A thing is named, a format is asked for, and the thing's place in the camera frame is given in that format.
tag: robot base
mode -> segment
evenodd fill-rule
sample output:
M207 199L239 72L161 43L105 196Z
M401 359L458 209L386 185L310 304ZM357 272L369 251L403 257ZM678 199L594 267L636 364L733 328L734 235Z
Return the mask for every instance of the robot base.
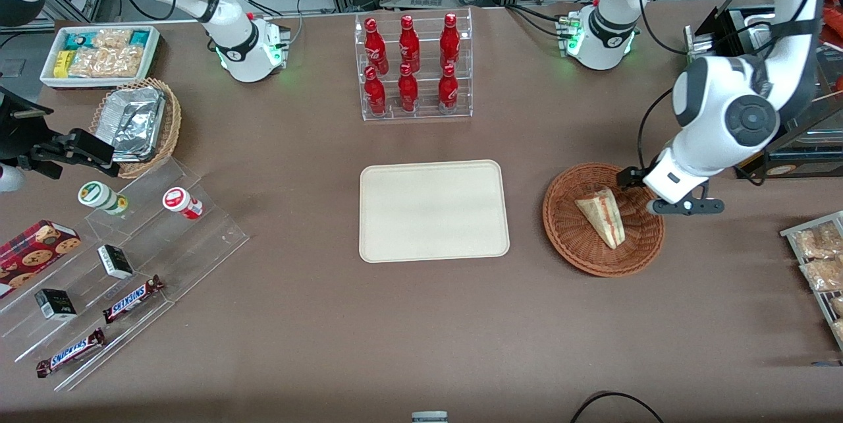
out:
M588 16L593 10L594 6L586 6L557 22L557 34L565 36L559 39L559 51L563 57L573 57L589 69L608 70L619 65L623 56L629 53L635 33L630 33L626 44L622 38L617 38L618 45L605 47L588 26Z
M265 20L253 20L258 28L258 42L245 59L233 62L225 59L217 49L220 63L229 74L241 82L257 82L276 69L286 68L290 49L290 32Z

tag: bottle cap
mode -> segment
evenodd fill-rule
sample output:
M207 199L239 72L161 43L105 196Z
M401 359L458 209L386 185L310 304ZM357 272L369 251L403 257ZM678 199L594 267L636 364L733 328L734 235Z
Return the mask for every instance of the bottle cap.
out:
M375 21L374 18L366 18L364 26L366 27L367 33L374 33L377 31L377 21Z
M181 212L190 203L190 194L183 188L170 188L161 198L161 203L167 210Z

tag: white box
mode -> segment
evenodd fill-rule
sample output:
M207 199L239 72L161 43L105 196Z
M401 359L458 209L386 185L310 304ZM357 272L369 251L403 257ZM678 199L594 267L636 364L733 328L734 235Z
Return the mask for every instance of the white box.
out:
M144 56L141 57L141 67L138 68L138 75L135 77L101 77L101 78L59 78L53 77L53 68L55 66L55 58L58 57L59 51L65 45L67 36L79 32L95 32L100 29L119 29L119 30L135 30L135 32L150 32L150 37L147 39L147 45L144 46ZM41 70L41 81L45 86L53 89L97 89L103 87L117 87L123 86L135 80L143 80L147 78L150 72L153 57L155 56L155 48L159 41L159 32L149 24L121 24L120 26L73 26L69 28L61 28L55 33L53 45L50 48L50 54L47 55L47 60L44 63L44 69Z

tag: cookie box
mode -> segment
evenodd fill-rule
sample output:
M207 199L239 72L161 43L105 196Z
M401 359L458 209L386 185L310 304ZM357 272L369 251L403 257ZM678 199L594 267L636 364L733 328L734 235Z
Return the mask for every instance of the cookie box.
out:
M102 28L112 28L121 30L134 30L135 32L148 32L150 35L144 45L144 56L141 57L141 65L138 69L138 74L134 77L101 77L101 78L70 78L70 77L55 77L53 68L55 61L59 57L59 53L64 49L67 38L81 30L88 30L89 32L96 32ZM86 89L108 89L115 86L124 86L130 82L144 80L147 73L150 71L155 56L155 49L159 43L159 32L149 24L109 24L108 26L73 26L69 28L61 28L55 33L53 45L50 48L50 53L47 54L47 59L44 63L44 68L41 70L40 80L45 86L52 87L56 90L86 90Z
M50 221L39 221L0 246L0 298L38 275L79 244L76 231Z

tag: small black box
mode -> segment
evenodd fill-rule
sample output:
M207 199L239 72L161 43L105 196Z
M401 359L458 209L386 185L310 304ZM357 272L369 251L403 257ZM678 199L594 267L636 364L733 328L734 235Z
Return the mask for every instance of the small black box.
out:
M47 319L67 321L76 315L70 297L62 290L42 288L36 293L36 302L38 302L41 312L44 313L44 318Z
M129 264L126 253L123 253L120 248L113 245L103 245L97 249L97 253L99 253L99 261L103 263L105 272L109 275L119 279L132 276L132 265Z

